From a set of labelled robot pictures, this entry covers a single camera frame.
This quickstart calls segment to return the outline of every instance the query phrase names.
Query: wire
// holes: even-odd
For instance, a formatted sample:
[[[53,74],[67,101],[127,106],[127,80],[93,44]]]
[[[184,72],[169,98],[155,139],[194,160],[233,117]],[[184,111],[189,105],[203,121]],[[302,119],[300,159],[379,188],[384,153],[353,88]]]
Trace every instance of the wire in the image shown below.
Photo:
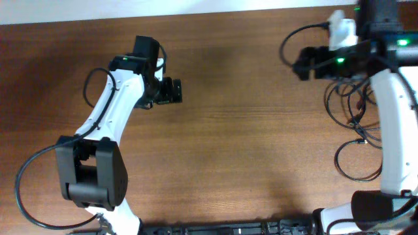
[[[49,146],[49,147],[47,147],[47,148],[44,148],[44,149],[42,149],[42,150],[40,150],[40,151],[38,151],[38,152],[36,152],[35,154],[33,154],[32,156],[30,156],[30,158],[28,158],[26,161],[25,161],[25,163],[20,167],[20,169],[19,169],[19,171],[18,171],[18,173],[17,173],[17,175],[16,175],[16,181],[15,181],[15,183],[14,183],[14,196],[16,197],[16,202],[17,202],[17,204],[18,204],[18,208],[19,208],[19,210],[20,210],[20,212],[24,215],[24,217],[28,220],[28,221],[30,221],[31,223],[33,223],[34,225],[37,225],[37,226],[40,226],[40,227],[42,227],[42,228],[47,228],[47,229],[52,229],[52,230],[65,230],[65,229],[72,229],[72,228],[78,228],[78,227],[81,227],[81,226],[83,226],[83,225],[86,225],[86,224],[88,224],[88,223],[90,223],[90,222],[92,222],[94,219],[96,219],[97,218],[97,214],[96,215],[94,215],[92,218],[90,218],[90,219],[88,219],[88,220],[86,220],[86,221],[84,221],[84,222],[81,222],[81,223],[78,223],[78,224],[75,224],[75,225],[63,225],[63,226],[60,226],[60,225],[49,225],[49,224],[47,224],[47,223],[43,223],[43,222],[41,222],[41,221],[39,221],[39,220],[37,220],[37,219],[35,219],[32,215],[30,215],[29,214],[29,212],[25,209],[25,207],[24,207],[24,205],[23,205],[23,203],[22,203],[22,199],[21,199],[21,196],[20,196],[20,181],[21,181],[21,179],[22,179],[22,176],[23,176],[23,174],[24,174],[24,172],[25,172],[25,170],[26,170],[26,168],[36,159],[36,158],[38,158],[39,156],[41,156],[42,154],[44,154],[44,153],[46,153],[46,152],[49,152],[49,151],[51,151],[51,150],[53,150],[53,149],[56,149],[56,148],[60,148],[60,147],[63,147],[63,146],[66,146],[66,145],[69,145],[69,144],[72,144],[72,143],[74,143],[74,142],[77,142],[77,141],[79,141],[79,140],[81,140],[81,139],[83,139],[84,137],[86,137],[87,135],[89,135],[90,133],[92,133],[98,126],[99,126],[99,123],[100,123],[100,121],[103,119],[103,116],[106,114],[106,111],[107,111],[107,109],[108,109],[108,107],[109,107],[109,105],[110,105],[110,102],[112,101],[112,99],[113,99],[113,96],[114,96],[114,94],[115,94],[115,91],[116,91],[116,81],[115,81],[115,79],[114,79],[114,77],[111,75],[111,73],[110,72],[108,72],[106,69],[102,69],[102,68],[96,68],[96,69],[93,69],[90,73],[89,73],[89,76],[91,76],[91,74],[93,73],[93,72],[95,72],[95,71],[105,71],[107,74],[109,74],[110,75],[110,78],[112,79],[112,82],[113,82],[113,85],[114,85],[114,87],[112,88],[112,92],[110,93],[110,96],[109,96],[109,98],[108,98],[108,100],[107,100],[107,102],[106,102],[106,104],[104,105],[104,107],[103,107],[103,110],[102,110],[102,112],[100,113],[100,115],[99,115],[99,117],[97,118],[97,121],[91,126],[91,128],[86,132],[86,133],[84,133],[84,134],[81,134],[81,135],[79,135],[79,136],[75,136],[72,140],[69,140],[69,141],[67,141],[67,142],[64,142],[64,143],[60,143],[60,144],[54,144],[54,145],[52,145],[52,146]]]
[[[352,120],[352,122],[354,122],[354,124],[356,124],[356,127],[358,128],[358,129],[360,129],[360,130],[362,130],[363,131],[363,133],[366,135],[366,136],[369,136],[371,139],[373,139],[373,140],[375,140],[375,141],[378,141],[378,142],[381,142],[381,139],[379,139],[379,138],[376,138],[376,137],[374,137],[374,136],[372,136],[371,134],[369,134],[360,124],[359,124],[359,122],[357,121],[357,118],[354,116],[354,114],[353,114],[353,111],[351,110],[351,105],[350,105],[350,98],[351,98],[351,95],[349,95],[348,96],[348,98],[347,98],[347,107],[348,107],[348,112],[350,113],[350,116],[351,116],[351,120]]]
[[[356,181],[356,182],[361,182],[361,183],[368,183],[368,182],[371,182],[371,181],[373,181],[373,180],[375,180],[375,179],[377,179],[379,176],[380,176],[380,174],[381,174],[381,171],[382,171],[382,163],[380,164],[380,167],[379,167],[379,169],[377,170],[377,171],[375,171],[375,172],[373,172],[371,175],[369,175],[369,176],[366,176],[366,177],[363,177],[363,178],[354,178],[354,177],[351,177],[351,176],[349,176],[348,174],[346,174],[343,170],[342,170],[342,168],[341,168],[341,166],[340,166],[340,161],[339,161],[339,155],[340,155],[340,152],[346,147],[346,146],[348,146],[348,145],[350,145],[350,144],[367,144],[367,141],[365,140],[365,139],[362,139],[362,138],[358,138],[358,139],[356,139],[356,140],[350,140],[350,141],[348,141],[348,142],[345,142],[344,144],[342,144],[338,149],[337,149],[337,151],[336,151],[336,153],[335,153],[335,156],[334,156],[334,164],[335,164],[335,167],[337,168],[337,171],[341,174],[341,175],[343,175],[344,177],[346,177],[347,179],[350,179],[350,180],[353,180],[353,181]]]
[[[374,92],[373,90],[369,91],[368,88],[370,87],[370,82],[367,83],[364,87],[363,87],[363,97],[366,99],[367,102],[369,102],[370,104],[373,104],[374,106],[377,106],[378,104],[375,101],[372,101],[370,99],[370,95]]]
[[[341,94],[341,97],[347,97],[350,96],[352,94],[354,94],[354,92],[358,91],[364,84],[366,84],[369,81],[369,78],[366,78],[364,80],[362,80],[361,82],[359,82],[356,86],[353,87],[353,89],[351,89],[350,92],[346,93],[346,94]]]
[[[159,47],[161,48],[161,52],[163,53],[164,61],[163,63],[155,68],[155,71],[158,71],[162,67],[164,67],[165,63],[167,62],[167,53],[165,53],[164,47],[160,44]]]
[[[327,235],[330,235],[331,229],[340,223],[355,223],[356,221],[354,219],[337,219],[333,222],[331,222],[327,227]]]
[[[87,75],[87,78],[86,78],[86,80],[84,81],[84,86],[83,86],[83,98],[84,98],[84,101],[88,104],[88,106],[90,106],[90,107],[92,107],[92,108],[94,108],[94,105],[92,105],[90,102],[89,102],[89,100],[87,99],[87,86],[88,86],[88,84],[89,84],[89,82],[90,82],[90,78],[93,76],[93,74],[95,73],[95,72],[97,72],[97,71],[102,71],[102,72],[105,72],[105,73],[107,73],[107,75],[109,75],[109,77],[110,77],[110,79],[112,79],[112,83],[113,83],[113,87],[114,88],[116,88],[116,81],[115,81],[115,78],[113,77],[113,75],[112,75],[112,73],[110,73],[109,71],[107,71],[106,69],[104,69],[104,68],[96,68],[96,69],[93,69],[92,71],[90,71],[89,72],[89,74]]]
[[[288,67],[291,67],[291,68],[293,68],[293,64],[292,63],[290,63],[286,58],[285,58],[285,55],[284,55],[284,48],[285,48],[285,45],[286,45],[286,42],[293,36],[293,35],[295,35],[295,34],[297,34],[297,33],[299,33],[300,31],[302,31],[302,30],[305,30],[305,29],[310,29],[310,28],[315,28],[315,27],[320,27],[320,28],[323,28],[323,29],[328,29],[328,26],[329,26],[329,23],[328,22],[323,22],[323,23],[317,23],[317,24],[313,24],[313,25],[306,25],[306,26],[304,26],[304,27],[301,27],[301,28],[299,28],[299,29],[296,29],[295,31],[293,31],[292,33],[290,33],[289,35],[287,35],[286,37],[285,37],[285,39],[283,40],[283,42],[281,43],[281,45],[280,45],[280,49],[279,49],[279,55],[280,55],[280,59],[281,59],[281,61],[285,64],[285,65],[287,65]],[[321,64],[318,64],[318,65],[315,65],[315,66],[313,66],[313,67],[297,67],[297,69],[300,69],[300,70],[311,70],[311,69],[317,69],[317,68],[319,68],[319,67],[322,67],[322,66],[325,66],[325,65],[329,65],[329,64],[331,64],[331,63],[334,63],[335,62],[335,59],[330,59],[330,60],[328,60],[328,61],[325,61],[325,62],[322,62]]]
[[[354,84],[349,83],[349,82],[347,82],[346,84],[348,84],[348,85],[350,85],[350,86],[353,86],[353,87],[355,86]],[[332,94],[333,94],[333,93],[334,93],[334,92],[338,89],[338,87],[339,87],[339,84],[337,84],[336,86],[334,86],[334,88],[333,88],[333,89],[330,91],[330,93],[328,94],[327,99],[326,99],[326,102],[325,102],[325,110],[327,111],[328,115],[331,117],[331,119],[332,119],[335,123],[339,124],[341,127],[344,127],[344,128],[346,128],[346,129],[349,129],[349,130],[355,130],[355,128],[354,128],[354,127],[349,126],[349,125],[346,125],[346,124],[343,124],[342,122],[338,121],[338,120],[334,117],[334,115],[332,114],[331,109],[330,109],[330,107],[329,107],[329,105],[330,105],[330,100],[331,100],[331,96],[332,96]]]

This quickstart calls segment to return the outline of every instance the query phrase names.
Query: green led light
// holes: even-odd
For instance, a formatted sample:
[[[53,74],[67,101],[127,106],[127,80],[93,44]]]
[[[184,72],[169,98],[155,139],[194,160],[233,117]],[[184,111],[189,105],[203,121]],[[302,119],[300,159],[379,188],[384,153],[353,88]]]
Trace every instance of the green led light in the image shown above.
[[[398,40],[398,45],[399,46],[406,46],[410,43],[410,41],[408,39],[399,39]]]

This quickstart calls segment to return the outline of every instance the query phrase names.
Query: black cable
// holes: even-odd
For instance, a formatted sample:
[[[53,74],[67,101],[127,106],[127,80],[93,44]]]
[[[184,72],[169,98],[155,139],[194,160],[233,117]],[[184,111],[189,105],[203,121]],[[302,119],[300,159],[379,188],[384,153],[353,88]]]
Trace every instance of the black cable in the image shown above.
[[[346,84],[347,85],[342,90],[342,93],[344,93],[344,91],[349,87],[349,85],[353,86],[351,83],[346,83]],[[360,110],[360,112],[355,117],[351,116],[350,125],[354,125],[354,123],[352,121],[353,119],[356,119],[356,120],[359,120],[360,121],[363,118],[364,114],[366,113],[366,104],[364,104],[363,101],[362,101],[363,100],[363,96],[359,92],[358,92],[358,94],[360,96],[360,101],[357,103],[357,109]],[[344,107],[343,97],[341,97],[341,105]]]
[[[63,146],[72,144],[74,142],[77,142],[77,141],[83,139],[84,137],[86,137],[87,135],[89,135],[90,133],[92,133],[99,126],[99,123],[103,119],[103,116],[106,114],[106,111],[107,111],[107,109],[108,109],[108,107],[110,105],[110,102],[112,101],[113,96],[115,94],[115,91],[116,91],[116,81],[115,81],[114,77],[111,75],[111,73],[109,71],[107,71],[106,69],[102,69],[102,68],[93,69],[89,73],[89,76],[91,76],[91,74],[93,72],[95,72],[95,71],[105,71],[111,77],[112,82],[113,82],[113,85],[114,85],[114,87],[112,88],[112,92],[110,93],[109,99],[107,100],[106,104],[104,105],[102,112],[100,113],[99,117],[97,118],[97,121],[91,126],[91,128],[86,133],[81,134],[79,136],[75,136],[72,140],[69,140],[67,142],[64,142],[64,143],[61,143],[61,144],[54,144],[53,146],[49,146],[47,148],[44,148],[44,149],[36,152],[35,154],[33,154],[32,156],[30,156],[30,158],[28,158],[26,160],[26,162],[20,167],[20,169],[19,169],[19,171],[18,171],[18,173],[16,175],[16,181],[14,183],[14,196],[16,197],[16,202],[18,204],[18,208],[19,208],[20,212],[24,215],[24,217],[28,221],[30,221],[34,225],[40,226],[42,228],[47,228],[47,229],[52,229],[52,230],[65,230],[65,229],[78,228],[78,227],[81,227],[83,225],[86,225],[86,224],[92,222],[98,216],[96,214],[92,218],[90,218],[90,219],[88,219],[88,220],[86,220],[84,222],[75,224],[75,225],[63,225],[63,226],[61,226],[61,225],[49,225],[47,223],[43,223],[43,222],[35,219],[32,215],[30,215],[29,212],[25,209],[24,205],[22,204],[22,199],[21,199],[21,196],[20,196],[20,180],[22,179],[22,176],[23,176],[24,171],[26,170],[26,168],[36,158],[38,158],[39,156],[41,156],[42,154],[44,154],[44,153],[46,153],[48,151],[51,151],[53,149],[60,148],[60,147],[63,147]]]
[[[340,155],[340,152],[346,147],[346,146],[348,146],[348,145],[350,145],[350,144],[366,144],[367,142],[366,142],[366,140],[365,139],[362,139],[362,138],[359,138],[359,139],[356,139],[356,140],[350,140],[350,141],[348,141],[348,142],[345,142],[344,144],[342,144],[338,149],[337,149],[337,151],[336,151],[336,153],[335,153],[335,156],[334,156],[334,164],[335,164],[335,167],[337,168],[337,171],[341,174],[341,175],[343,175],[344,177],[346,177],[347,179],[350,179],[350,180],[353,180],[353,181],[356,181],[356,182],[361,182],[361,183],[367,183],[367,182],[371,182],[371,181],[373,181],[373,180],[375,180],[375,179],[377,179],[379,176],[380,176],[380,174],[381,174],[381,170],[382,170],[382,163],[380,164],[380,167],[379,167],[379,169],[377,170],[377,171],[375,171],[375,172],[373,172],[371,175],[369,175],[369,176],[366,176],[366,177],[362,177],[362,178],[354,178],[354,177],[351,177],[351,176],[349,176],[348,174],[346,174],[343,170],[342,170],[342,168],[341,168],[341,166],[340,166],[340,161],[339,161],[339,155]]]
[[[345,94],[341,94],[340,96],[341,97],[347,97],[347,96],[349,96],[349,95],[352,95],[352,94],[354,94],[354,92],[356,92],[356,91],[358,91],[364,84],[366,84],[367,82],[369,81],[369,78],[366,78],[366,79],[364,79],[364,80],[362,80],[361,82],[359,82],[357,85],[355,85],[354,87],[353,87],[353,89],[351,89],[351,91],[350,92],[347,92],[347,93],[345,93]]]
[[[299,28],[299,29],[296,29],[295,31],[293,31],[292,33],[290,33],[289,35],[287,35],[286,37],[285,37],[285,39],[283,40],[283,42],[281,43],[281,45],[280,45],[280,49],[279,49],[279,55],[280,55],[280,59],[281,59],[281,61],[285,64],[285,65],[287,65],[287,66],[289,66],[289,67],[291,67],[291,68],[293,68],[293,64],[292,63],[290,63],[288,60],[286,60],[286,58],[285,58],[285,55],[284,55],[284,48],[285,48],[285,45],[286,45],[286,42],[293,36],[293,35],[295,35],[295,34],[297,34],[297,33],[299,33],[300,31],[302,31],[302,30],[305,30],[305,29],[310,29],[310,28],[315,28],[315,27],[320,27],[320,28],[323,28],[323,29],[328,29],[328,27],[329,27],[329,23],[328,22],[323,22],[323,23],[317,23],[317,24],[313,24],[313,25],[306,25],[306,26],[304,26],[304,27],[301,27],[301,28]],[[330,60],[328,60],[328,61],[325,61],[325,62],[322,62],[321,64],[318,64],[320,67],[322,67],[322,66],[325,66],[325,65],[329,65],[329,64],[331,64],[331,63],[334,63],[335,62],[335,59],[330,59]],[[314,67],[297,67],[297,69],[300,69],[300,70],[311,70],[311,69],[317,69],[317,66],[318,65],[315,65]]]
[[[354,220],[354,219],[337,219],[337,220],[331,222],[328,225],[326,234],[330,235],[331,229],[337,224],[340,224],[340,223],[355,223],[355,222],[356,222],[356,220]]]
[[[332,112],[331,112],[331,109],[330,109],[330,107],[329,107],[329,104],[330,104],[330,100],[331,100],[331,95],[336,91],[338,89],[338,84],[337,84],[337,86],[334,86],[334,88],[330,91],[330,93],[328,94],[328,96],[327,96],[327,100],[326,100],[326,102],[325,102],[325,110],[327,111],[327,113],[328,113],[328,115],[331,117],[331,119],[335,122],[335,123],[337,123],[337,124],[339,124],[341,127],[344,127],[344,128],[346,128],[346,129],[349,129],[349,130],[355,130],[355,128],[354,127],[351,127],[351,126],[349,126],[349,125],[346,125],[346,124],[343,124],[342,122],[340,122],[340,121],[338,121],[335,117],[334,117],[334,115],[332,114]]]
[[[113,83],[113,87],[116,89],[116,81],[115,81],[115,78],[113,77],[113,75],[112,75],[112,73],[110,73],[109,71],[107,71],[106,69],[104,69],[104,68],[96,68],[96,69],[93,69],[92,71],[90,71],[89,72],[89,74],[87,75],[87,78],[86,78],[86,80],[84,80],[84,86],[83,86],[83,98],[84,98],[84,101],[88,104],[88,106],[90,106],[90,107],[92,107],[92,108],[94,108],[94,105],[92,105],[90,102],[89,102],[89,100],[87,99],[87,86],[88,86],[88,84],[89,84],[89,82],[90,82],[90,78],[93,76],[93,74],[95,73],[95,72],[97,72],[97,71],[102,71],[102,72],[105,72],[105,73],[107,73],[107,75],[109,75],[109,77],[110,77],[110,79],[112,79],[112,83]]]
[[[344,94],[344,91],[347,89],[347,87],[348,87],[348,85],[351,83],[351,81],[350,82],[338,82],[338,84],[336,85],[336,90],[335,90],[335,92],[337,93],[337,95],[339,95],[340,97],[342,97],[342,94]],[[342,90],[342,92],[340,92],[340,86],[342,86],[342,85],[346,85],[345,86],[345,88]]]
[[[351,86],[351,87],[356,87],[356,85],[354,85],[354,84],[352,84],[352,83],[350,83],[350,82],[346,82],[346,83],[344,83],[344,84],[346,84],[346,85],[349,85],[349,86]],[[367,136],[371,136],[371,134],[369,134],[367,131],[378,131],[380,128],[378,127],[378,128],[364,128],[364,127],[362,127],[358,122],[356,122],[356,123],[354,123],[354,124],[357,124],[357,126],[356,127],[352,127],[352,126],[349,126],[349,125],[346,125],[346,124],[343,124],[342,122],[340,122],[340,121],[338,121],[335,117],[334,117],[334,115],[332,114],[332,112],[331,112],[331,110],[330,110],[330,107],[329,107],[329,105],[330,105],[330,99],[331,99],[331,95],[334,93],[334,92],[336,92],[336,91],[338,91],[338,88],[339,88],[339,86],[340,85],[342,85],[342,83],[341,82],[339,82],[336,86],[334,86],[334,88],[330,91],[330,93],[328,94],[328,96],[327,96],[327,99],[326,99],[326,101],[325,101],[325,110],[327,111],[327,113],[328,113],[328,115],[331,117],[331,119],[335,122],[335,123],[337,123],[337,124],[339,124],[341,127],[344,127],[344,128],[346,128],[346,129],[349,129],[349,130],[356,130],[356,129],[358,129],[358,127],[360,127],[361,128],[361,130],[362,131],[364,131],[364,133],[367,135]],[[362,97],[362,93],[359,91],[359,89],[357,89],[355,92],[357,92],[359,95],[360,95],[360,97]],[[365,103],[363,103],[362,104],[362,109],[363,110],[365,110]],[[352,120],[353,121],[356,121],[356,117],[353,115],[353,112],[352,112],[352,110],[351,110],[351,106],[349,105],[348,106],[348,109],[349,109],[349,111],[350,111],[350,114],[351,114],[351,118],[352,118]],[[374,136],[372,136],[371,137],[372,139],[374,139],[374,140],[376,140],[376,141],[379,141],[379,139],[378,138],[376,138],[376,137],[374,137]],[[375,148],[379,148],[378,146],[376,146],[376,145],[374,145],[371,141],[369,141],[369,143],[371,143],[371,145],[372,146],[374,146]]]
[[[351,120],[352,120],[352,122],[354,122],[354,124],[356,125],[356,127],[358,128],[358,129],[360,129],[360,130],[362,130],[363,131],[363,133],[366,135],[366,136],[369,136],[371,139],[373,139],[373,140],[375,140],[375,141],[378,141],[378,142],[381,142],[381,139],[379,139],[379,138],[376,138],[375,136],[373,136],[373,135],[371,135],[371,134],[369,134],[361,125],[360,125],[360,123],[356,120],[356,117],[354,116],[354,114],[353,114],[353,111],[352,111],[352,109],[351,109],[351,105],[350,105],[350,98],[351,98],[351,95],[349,95],[348,97],[347,97],[347,107],[348,107],[348,112],[350,113],[350,116],[351,116]]]
[[[164,67],[165,63],[167,62],[167,53],[165,53],[164,47],[160,44],[159,47],[161,48],[161,52],[163,53],[164,61],[163,63],[155,68],[155,71],[158,71],[162,67]]]
[[[373,104],[374,106],[377,106],[378,104],[375,101],[372,101],[370,98],[370,95],[374,92],[373,90],[369,91],[368,88],[370,87],[370,82],[367,83],[364,87],[363,87],[363,97],[366,99],[367,102],[369,102],[370,104]]]

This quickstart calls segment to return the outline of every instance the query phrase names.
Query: white wall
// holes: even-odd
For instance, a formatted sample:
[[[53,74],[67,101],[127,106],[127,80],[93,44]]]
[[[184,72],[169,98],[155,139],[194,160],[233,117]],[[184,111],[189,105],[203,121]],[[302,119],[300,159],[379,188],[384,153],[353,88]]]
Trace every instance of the white wall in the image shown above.
[[[0,24],[352,5],[356,2],[357,0],[0,0]]]

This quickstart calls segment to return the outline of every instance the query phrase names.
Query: wooden table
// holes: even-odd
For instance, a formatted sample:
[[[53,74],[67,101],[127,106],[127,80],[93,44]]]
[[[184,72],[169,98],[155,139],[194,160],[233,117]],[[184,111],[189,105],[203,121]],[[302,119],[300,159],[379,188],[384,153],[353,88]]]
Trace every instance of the wooden table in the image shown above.
[[[32,153],[83,124],[91,112],[82,98],[86,74],[130,52],[135,35],[165,47],[167,76],[183,85],[182,104],[133,110],[121,139],[126,197],[147,225],[278,219],[378,189],[379,180],[355,183],[334,167],[336,149],[357,135],[325,112],[328,82],[301,82],[278,59],[288,33],[336,9],[353,17],[348,6],[0,26],[0,234],[63,233],[22,217],[15,174]],[[405,28],[418,27],[416,12],[417,3],[402,4]],[[305,46],[326,44],[324,31],[310,29],[289,42],[286,55],[293,60]],[[91,100],[104,79],[92,80]],[[367,116],[376,120],[376,109]],[[364,176],[379,166],[381,152],[349,146],[341,158],[350,174]],[[22,198],[47,223],[90,217],[62,199],[54,153],[27,170]]]

